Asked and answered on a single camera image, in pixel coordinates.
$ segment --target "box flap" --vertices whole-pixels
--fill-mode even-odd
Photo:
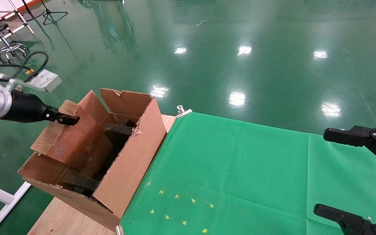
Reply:
[[[33,186],[59,198],[71,207],[100,223],[102,226],[105,226],[107,229],[115,231],[115,226],[120,222],[120,219],[114,216],[109,210],[84,195],[62,189],[59,186],[52,186],[37,180],[29,179],[27,177],[23,177],[23,179],[28,183],[31,183]]]
[[[104,132],[78,104],[67,100],[61,109],[64,107],[75,109],[74,114],[81,117],[79,122],[73,126],[49,123],[31,149],[72,167],[83,168]]]
[[[70,174],[78,175],[79,170],[71,166],[66,167],[62,174],[57,178],[56,182],[53,183],[53,185],[59,185],[62,186],[64,189],[73,191],[75,189],[74,185],[70,185],[63,182],[63,179]]]
[[[143,93],[118,91],[115,89],[100,89],[101,97],[111,113],[123,113],[132,116],[142,116],[152,98]]]
[[[131,197],[133,196],[134,182],[137,186],[139,185],[150,161],[166,135],[156,99],[152,99],[146,108],[138,128],[139,134],[132,135],[128,139],[98,189],[92,195],[119,217],[122,216],[120,208],[128,205],[119,205],[121,198],[128,197],[130,194]]]
[[[18,173],[24,177],[38,180],[44,183],[54,183],[66,169],[67,165],[53,158],[49,158],[35,152],[33,153]]]
[[[82,176],[93,177],[103,164],[105,163],[108,155],[112,151],[112,144],[105,135],[102,135],[97,147],[91,157],[88,159],[86,166],[79,173]]]
[[[108,113],[108,115],[105,116],[105,118],[100,123],[100,127],[104,128],[105,125],[107,125],[108,123],[119,123],[119,122],[120,120],[118,118],[115,119],[111,113]]]
[[[110,113],[112,118],[114,119],[115,123],[119,123],[121,119],[129,119],[134,122],[134,124],[139,122],[140,117],[132,116],[128,114],[121,114],[121,113]]]
[[[108,115],[107,109],[93,90],[89,91],[78,104],[98,125],[103,121],[105,116]]]

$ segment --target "green tablecloth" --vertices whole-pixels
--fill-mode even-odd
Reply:
[[[341,235],[326,204],[376,223],[376,156],[322,136],[191,113],[121,221],[126,235]]]

